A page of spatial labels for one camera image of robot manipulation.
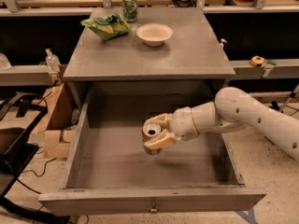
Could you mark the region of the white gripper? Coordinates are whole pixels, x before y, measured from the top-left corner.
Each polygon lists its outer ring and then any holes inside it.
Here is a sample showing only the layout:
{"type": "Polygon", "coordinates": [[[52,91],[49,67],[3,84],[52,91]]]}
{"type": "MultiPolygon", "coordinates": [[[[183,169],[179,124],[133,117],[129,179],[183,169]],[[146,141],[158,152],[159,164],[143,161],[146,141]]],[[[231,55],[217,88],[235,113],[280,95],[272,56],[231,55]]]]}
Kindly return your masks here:
{"type": "Polygon", "coordinates": [[[173,133],[161,132],[156,136],[143,135],[144,147],[155,150],[173,146],[177,141],[189,141],[198,136],[193,121],[192,109],[183,107],[177,109],[172,115],[163,113],[146,120],[146,123],[157,123],[162,129],[169,127],[173,133]]]}

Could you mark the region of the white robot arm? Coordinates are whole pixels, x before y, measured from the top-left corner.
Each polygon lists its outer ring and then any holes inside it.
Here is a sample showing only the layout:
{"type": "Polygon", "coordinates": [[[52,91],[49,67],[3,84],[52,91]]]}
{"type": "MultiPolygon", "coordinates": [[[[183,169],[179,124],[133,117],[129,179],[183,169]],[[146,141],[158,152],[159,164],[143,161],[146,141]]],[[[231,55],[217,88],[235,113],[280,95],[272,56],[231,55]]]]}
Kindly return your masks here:
{"type": "Polygon", "coordinates": [[[149,152],[189,141],[201,133],[231,133],[247,124],[299,161],[299,120],[263,105],[234,87],[217,92],[215,100],[147,119],[142,128],[149,152]]]}

